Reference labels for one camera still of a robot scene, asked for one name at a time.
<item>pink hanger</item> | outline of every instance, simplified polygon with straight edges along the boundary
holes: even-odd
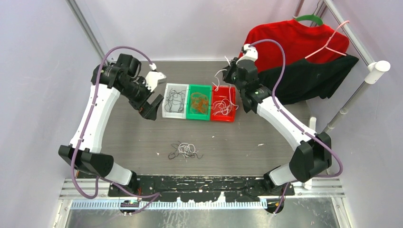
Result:
[[[330,41],[332,40],[333,36],[335,36],[337,30],[338,30],[339,28],[341,28],[343,25],[345,25],[346,23],[349,23],[349,22],[350,22],[349,20],[346,20],[345,22],[341,23],[341,24],[339,25],[339,27],[336,28],[335,32],[332,34],[332,36],[329,38],[329,40],[326,42],[326,44],[325,44],[323,47],[321,47],[319,50],[315,51],[314,53],[310,54],[309,56],[307,56],[307,57],[305,57],[305,58],[309,58],[309,57],[313,56],[314,54],[318,53],[319,51],[321,51],[321,50],[323,50],[323,49],[325,49],[325,48],[326,48],[327,50],[330,50],[330,51],[333,51],[333,52],[335,52],[335,53],[338,53],[338,54],[341,54],[341,55],[343,55],[343,56],[346,56],[345,53],[341,53],[341,52],[338,52],[338,51],[336,51],[336,50],[333,50],[333,49],[327,47],[327,45],[328,45],[328,44],[330,43]]]

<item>plastic tray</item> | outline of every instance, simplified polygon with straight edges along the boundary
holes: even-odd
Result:
[[[211,85],[189,85],[188,92],[188,104],[186,108],[186,119],[189,120],[210,120],[210,108],[211,108]],[[205,113],[200,113],[199,111],[192,108],[191,96],[193,93],[201,93],[206,95],[209,103],[208,108]]]
[[[184,95],[176,95],[176,97],[171,98],[173,99],[172,102],[168,102],[167,99],[169,98],[169,92],[172,90],[176,90],[176,92],[183,92]],[[166,84],[164,100],[162,105],[163,118],[186,119],[188,92],[189,92],[188,84],[174,84],[174,83]]]
[[[214,121],[226,121],[226,122],[234,122],[235,120],[235,113],[236,113],[236,109],[233,106],[230,113],[228,115],[224,115],[222,113],[217,113],[217,111],[220,110],[220,108],[218,107],[218,104],[216,102],[220,102],[224,99],[227,99],[225,102],[226,105],[229,105],[230,102],[230,92],[231,92],[231,102],[233,104],[235,103],[235,88],[234,87],[230,87],[229,86],[219,86],[218,87],[218,91],[216,92],[215,89],[217,87],[214,86],[212,89],[212,99],[211,99],[211,116],[210,116],[210,120],[214,120]]]

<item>green hanger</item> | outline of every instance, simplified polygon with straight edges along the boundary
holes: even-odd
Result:
[[[315,15],[304,15],[304,16],[300,16],[295,18],[296,21],[303,21],[303,20],[310,20],[315,22],[317,25],[323,25],[323,21],[320,17],[315,16]]]

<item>red shirt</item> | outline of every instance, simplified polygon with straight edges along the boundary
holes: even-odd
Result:
[[[333,32],[334,30],[327,25],[307,27],[296,20],[286,20],[256,26],[249,32],[245,44],[251,44],[261,39],[273,39],[284,48],[288,65],[323,47]],[[348,38],[337,32],[328,47],[344,53],[347,51],[348,45]],[[281,66],[282,56],[277,45],[264,42],[255,47],[258,51],[255,65],[259,72]],[[311,63],[327,63],[339,57],[339,54],[323,49],[307,60]]]

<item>black shirt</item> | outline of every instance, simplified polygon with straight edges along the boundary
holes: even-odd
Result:
[[[330,98],[357,62],[358,58],[350,55],[323,64],[301,59],[286,66],[275,95],[283,105],[317,96]],[[272,90],[280,72],[281,67],[260,72],[260,83]]]

